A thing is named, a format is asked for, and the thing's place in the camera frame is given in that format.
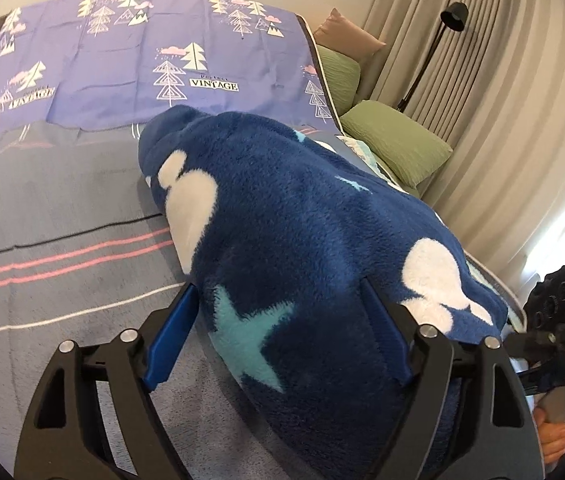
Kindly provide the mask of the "person's right hand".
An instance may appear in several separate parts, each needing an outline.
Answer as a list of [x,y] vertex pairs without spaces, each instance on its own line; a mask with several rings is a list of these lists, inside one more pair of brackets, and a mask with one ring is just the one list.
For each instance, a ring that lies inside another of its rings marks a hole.
[[546,412],[539,406],[533,409],[541,452],[546,466],[555,464],[565,454],[565,423],[547,421]]

